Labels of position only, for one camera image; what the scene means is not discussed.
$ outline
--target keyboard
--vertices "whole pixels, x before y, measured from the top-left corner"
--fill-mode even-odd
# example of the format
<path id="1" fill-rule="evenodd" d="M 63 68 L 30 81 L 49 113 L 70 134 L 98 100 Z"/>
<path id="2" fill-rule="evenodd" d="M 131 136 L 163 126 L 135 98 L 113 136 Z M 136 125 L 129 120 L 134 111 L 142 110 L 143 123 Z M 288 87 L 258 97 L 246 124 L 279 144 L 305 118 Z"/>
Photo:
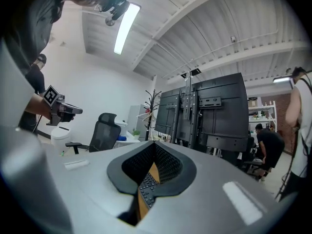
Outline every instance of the keyboard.
<path id="1" fill-rule="evenodd" d="M 148 173 L 141 185 L 139 186 L 139 190 L 141 193 L 141 196 L 147 206 L 148 209 L 150 209 L 153 204 L 155 203 L 155 197 L 154 197 L 154 188 L 159 186 L 160 183 L 156 181 L 153 176 Z"/>

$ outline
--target brick wall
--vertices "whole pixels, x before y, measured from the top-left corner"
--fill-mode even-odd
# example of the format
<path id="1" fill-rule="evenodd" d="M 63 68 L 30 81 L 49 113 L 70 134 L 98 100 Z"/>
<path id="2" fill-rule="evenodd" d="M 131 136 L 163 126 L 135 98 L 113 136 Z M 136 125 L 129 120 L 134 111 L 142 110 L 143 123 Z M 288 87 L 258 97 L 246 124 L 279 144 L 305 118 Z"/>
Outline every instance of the brick wall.
<path id="1" fill-rule="evenodd" d="M 285 122 L 285 114 L 290 102 L 291 94 L 261 97 L 262 104 L 270 104 L 275 100 L 277 112 L 277 131 L 282 135 L 285 141 L 285 149 L 292 152 L 291 139 L 294 143 L 294 134 L 292 128 Z"/>

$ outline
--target ceiling light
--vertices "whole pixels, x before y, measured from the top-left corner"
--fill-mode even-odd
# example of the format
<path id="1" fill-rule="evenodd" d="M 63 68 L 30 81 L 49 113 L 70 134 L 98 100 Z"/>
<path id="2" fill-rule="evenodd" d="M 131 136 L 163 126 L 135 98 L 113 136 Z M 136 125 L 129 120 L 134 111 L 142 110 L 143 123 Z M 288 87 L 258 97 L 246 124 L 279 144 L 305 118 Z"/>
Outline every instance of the ceiling light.
<path id="1" fill-rule="evenodd" d="M 124 14 L 120 27 L 119 27 L 118 35 L 116 38 L 116 43 L 115 43 L 115 48 L 114 48 L 114 52 L 116 54 L 121 55 L 122 48 L 125 44 L 127 35 L 140 9 L 141 9 L 141 6 L 131 3 L 129 5 L 128 10 Z"/>
<path id="2" fill-rule="evenodd" d="M 279 78 L 274 78 L 273 83 L 277 82 L 283 82 L 283 81 L 289 81 L 291 78 L 290 77 L 279 77 Z"/>

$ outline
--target white vest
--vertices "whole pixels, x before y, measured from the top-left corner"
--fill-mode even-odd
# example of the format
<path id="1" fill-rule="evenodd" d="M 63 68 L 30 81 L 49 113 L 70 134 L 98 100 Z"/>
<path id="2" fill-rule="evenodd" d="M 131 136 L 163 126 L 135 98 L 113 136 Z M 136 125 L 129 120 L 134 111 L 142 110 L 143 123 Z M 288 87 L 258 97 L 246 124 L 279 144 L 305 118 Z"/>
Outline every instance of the white vest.
<path id="1" fill-rule="evenodd" d="M 312 72 L 302 76 L 301 78 L 306 80 L 307 83 L 312 86 Z M 295 87 L 299 90 L 301 98 L 301 119 L 299 120 L 301 126 L 298 133 L 298 145 L 292 162 L 291 171 L 297 176 L 306 177 L 308 157 L 306 150 L 304 149 L 301 136 L 310 151 L 312 144 L 312 129 L 310 130 L 310 126 L 312 124 L 312 95 L 308 86 L 302 80 L 299 80 Z"/>

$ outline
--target white table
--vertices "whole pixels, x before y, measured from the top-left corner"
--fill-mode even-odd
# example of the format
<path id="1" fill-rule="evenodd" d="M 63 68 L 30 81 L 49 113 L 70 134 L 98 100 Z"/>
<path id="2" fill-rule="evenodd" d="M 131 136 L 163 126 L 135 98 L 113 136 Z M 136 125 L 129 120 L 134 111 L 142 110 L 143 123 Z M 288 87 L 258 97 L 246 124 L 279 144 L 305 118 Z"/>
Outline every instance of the white table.
<path id="1" fill-rule="evenodd" d="M 138 139 L 135 139 L 133 137 L 133 135 L 131 133 L 129 133 L 128 131 L 127 131 L 126 137 L 127 137 L 127 140 L 125 140 L 125 141 L 117 140 L 116 144 L 113 148 L 118 148 L 118 147 L 127 146 L 127 145 L 131 145 L 131 144 L 140 142 Z"/>

